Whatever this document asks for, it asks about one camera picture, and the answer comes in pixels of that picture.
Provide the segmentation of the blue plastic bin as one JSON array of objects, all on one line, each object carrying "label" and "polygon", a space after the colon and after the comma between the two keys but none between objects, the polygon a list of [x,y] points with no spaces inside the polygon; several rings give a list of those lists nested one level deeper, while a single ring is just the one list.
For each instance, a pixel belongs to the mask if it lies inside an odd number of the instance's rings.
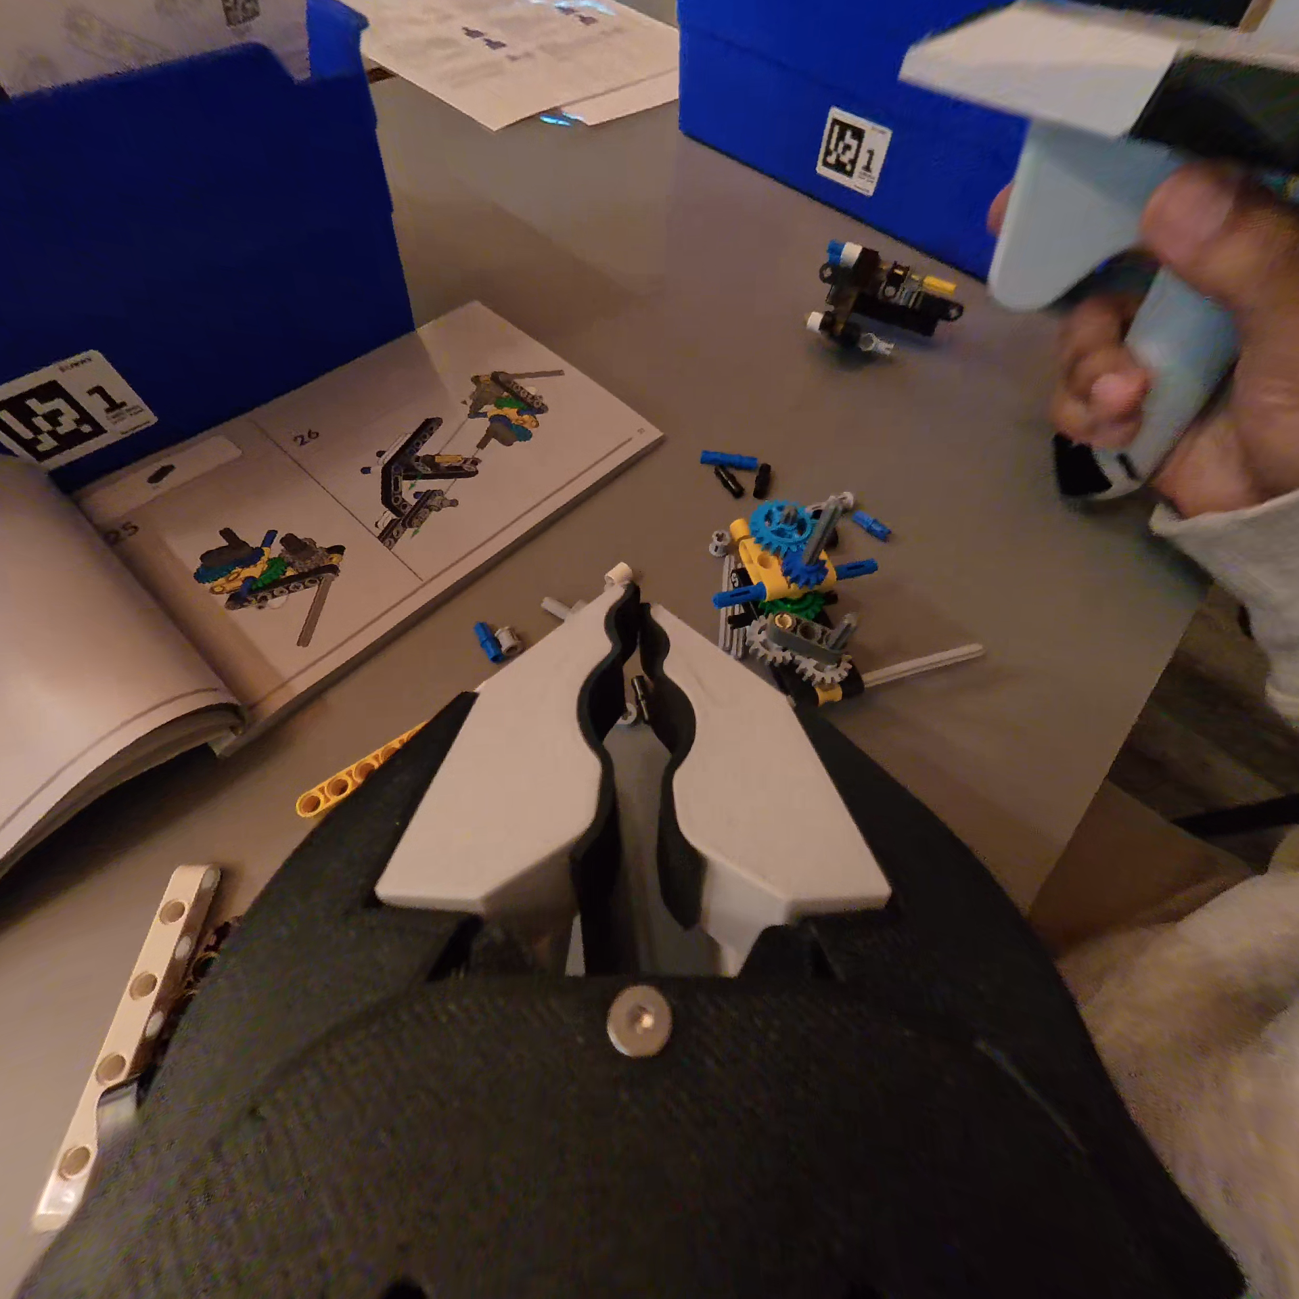
[{"label": "blue plastic bin", "polygon": [[678,3],[682,133],[986,279],[987,208],[1027,121],[900,80],[908,48],[1004,3]]},{"label": "blue plastic bin", "polygon": [[70,492],[414,331],[367,19],[3,91],[3,464]]}]

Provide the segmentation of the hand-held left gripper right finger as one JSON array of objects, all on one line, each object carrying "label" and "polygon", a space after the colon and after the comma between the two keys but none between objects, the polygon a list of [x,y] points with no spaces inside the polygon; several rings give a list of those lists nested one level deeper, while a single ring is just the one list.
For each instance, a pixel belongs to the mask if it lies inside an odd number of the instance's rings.
[{"label": "hand-held left gripper right finger", "polygon": [[788,700],[663,606],[640,607],[669,761],[658,883],[735,976],[771,927],[883,909],[893,888]]}]

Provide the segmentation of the white lego beam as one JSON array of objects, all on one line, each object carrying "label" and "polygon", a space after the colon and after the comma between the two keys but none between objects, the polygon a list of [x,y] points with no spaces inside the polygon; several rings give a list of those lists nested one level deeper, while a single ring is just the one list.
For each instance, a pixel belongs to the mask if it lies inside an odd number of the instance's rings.
[{"label": "white lego beam", "polygon": [[180,1004],[219,882],[219,865],[172,871],[34,1209],[34,1232],[55,1235],[72,1219],[135,1127],[146,1071]]}]

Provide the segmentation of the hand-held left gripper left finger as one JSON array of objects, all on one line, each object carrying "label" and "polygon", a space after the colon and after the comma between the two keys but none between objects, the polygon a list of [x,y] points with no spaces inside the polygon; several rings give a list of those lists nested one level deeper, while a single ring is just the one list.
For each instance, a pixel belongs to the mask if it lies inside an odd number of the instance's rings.
[{"label": "hand-held left gripper left finger", "polygon": [[606,739],[626,706],[637,584],[608,584],[463,702],[376,883],[386,926],[431,943],[495,926],[522,947],[582,922],[590,976],[626,968],[621,818]]}]

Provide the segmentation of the person's right hand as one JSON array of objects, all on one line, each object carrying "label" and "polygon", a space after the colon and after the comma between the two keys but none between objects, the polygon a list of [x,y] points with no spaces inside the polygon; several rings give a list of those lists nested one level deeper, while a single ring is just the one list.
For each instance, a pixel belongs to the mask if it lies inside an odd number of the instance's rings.
[{"label": "person's right hand", "polygon": [[[1164,460],[1155,492],[1181,516],[1296,490],[1296,210],[1241,169],[1194,162],[1148,198],[1144,251],[1234,318],[1229,398]],[[1093,293],[1062,318],[1050,421],[1077,444],[1123,449],[1141,431],[1146,371],[1126,346],[1142,297]]]}]

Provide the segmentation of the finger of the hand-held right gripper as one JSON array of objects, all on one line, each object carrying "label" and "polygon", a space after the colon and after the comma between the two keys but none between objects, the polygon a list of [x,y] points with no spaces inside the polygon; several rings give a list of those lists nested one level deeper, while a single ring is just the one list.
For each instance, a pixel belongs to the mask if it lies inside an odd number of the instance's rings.
[{"label": "finger of the hand-held right gripper", "polygon": [[900,80],[1101,137],[1142,116],[1179,58],[1270,26],[1269,3],[1012,3],[914,42]]}]

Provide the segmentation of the printed paper sheet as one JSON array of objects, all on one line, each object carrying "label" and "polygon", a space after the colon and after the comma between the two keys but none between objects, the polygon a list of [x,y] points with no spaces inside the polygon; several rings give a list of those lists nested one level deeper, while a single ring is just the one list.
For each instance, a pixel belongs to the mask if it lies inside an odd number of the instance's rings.
[{"label": "printed paper sheet", "polygon": [[349,3],[363,53],[489,131],[678,69],[678,31],[619,3]]}]

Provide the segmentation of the black lego frame assembly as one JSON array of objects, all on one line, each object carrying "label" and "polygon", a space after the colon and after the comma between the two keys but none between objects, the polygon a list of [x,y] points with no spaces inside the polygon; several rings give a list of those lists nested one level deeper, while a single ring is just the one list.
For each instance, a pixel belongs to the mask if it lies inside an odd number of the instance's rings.
[{"label": "black lego frame assembly", "polygon": [[825,307],[804,318],[804,329],[841,352],[868,358],[891,358],[896,348],[880,327],[932,337],[965,312],[955,296],[955,283],[917,273],[914,268],[885,261],[854,240],[827,242],[819,283],[827,290]]}]

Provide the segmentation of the lego instruction booklet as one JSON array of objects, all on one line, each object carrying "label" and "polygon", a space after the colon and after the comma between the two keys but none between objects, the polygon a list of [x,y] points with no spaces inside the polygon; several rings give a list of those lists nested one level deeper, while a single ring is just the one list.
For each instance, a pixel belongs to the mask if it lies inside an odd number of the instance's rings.
[{"label": "lego instruction booklet", "polygon": [[183,442],[100,352],[3,384],[3,872],[238,749],[661,442],[481,303]]}]

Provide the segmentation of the white cardboard box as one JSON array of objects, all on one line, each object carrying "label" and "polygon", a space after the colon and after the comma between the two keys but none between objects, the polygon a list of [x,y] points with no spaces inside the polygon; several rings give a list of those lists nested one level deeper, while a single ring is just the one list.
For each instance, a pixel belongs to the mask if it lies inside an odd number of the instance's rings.
[{"label": "white cardboard box", "polygon": [[17,96],[240,47],[265,47],[293,80],[304,80],[308,3],[3,3],[3,92]]}]

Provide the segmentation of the person's right forearm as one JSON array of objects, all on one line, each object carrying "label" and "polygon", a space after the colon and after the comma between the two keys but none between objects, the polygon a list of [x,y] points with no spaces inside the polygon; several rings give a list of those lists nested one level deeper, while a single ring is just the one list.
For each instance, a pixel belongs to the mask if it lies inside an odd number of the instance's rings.
[{"label": "person's right forearm", "polygon": [[1198,516],[1158,506],[1148,525],[1243,607],[1269,660],[1266,697],[1296,726],[1296,490]]}]

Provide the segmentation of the yellow lego gear assembly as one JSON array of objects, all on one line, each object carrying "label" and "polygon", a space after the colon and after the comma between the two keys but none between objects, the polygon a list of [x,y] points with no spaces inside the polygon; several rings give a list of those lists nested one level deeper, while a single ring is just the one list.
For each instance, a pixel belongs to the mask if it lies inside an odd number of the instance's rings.
[{"label": "yellow lego gear assembly", "polygon": [[878,575],[880,564],[835,559],[839,525],[854,525],[852,511],[861,508],[850,492],[813,506],[761,498],[708,546],[723,564],[723,588],[711,596],[718,646],[732,660],[756,662],[790,706],[848,702],[986,655],[980,642],[967,642],[860,669],[860,616],[835,616],[835,606],[845,585]]}]

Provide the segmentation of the yellow lego beam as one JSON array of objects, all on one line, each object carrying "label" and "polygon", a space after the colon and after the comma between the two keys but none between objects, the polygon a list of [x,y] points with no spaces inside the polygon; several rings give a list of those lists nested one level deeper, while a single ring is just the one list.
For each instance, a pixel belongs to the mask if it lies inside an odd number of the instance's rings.
[{"label": "yellow lego beam", "polygon": [[364,757],[357,757],[356,761],[335,770],[331,778],[302,790],[296,799],[296,815],[300,819],[319,819],[343,799],[349,799],[349,796],[354,796],[371,776],[376,776],[376,770],[380,770],[396,753],[399,753],[417,735],[417,732],[425,728],[425,724],[427,723],[416,724],[398,738],[380,744]]}]

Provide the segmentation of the grey white lego connector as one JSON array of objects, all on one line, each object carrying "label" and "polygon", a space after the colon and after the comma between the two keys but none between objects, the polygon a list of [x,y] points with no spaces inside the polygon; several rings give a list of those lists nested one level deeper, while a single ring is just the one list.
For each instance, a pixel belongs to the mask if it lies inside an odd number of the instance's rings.
[{"label": "grey white lego connector", "polygon": [[[614,588],[626,588],[630,584],[635,584],[637,572],[630,564],[619,560],[611,569],[608,569],[603,575],[603,590],[614,590]],[[575,619],[576,611],[586,610],[590,606],[588,599],[576,599],[572,603],[565,603],[557,596],[545,595],[542,599],[542,610],[555,619],[557,623],[565,623],[570,619]]]}]

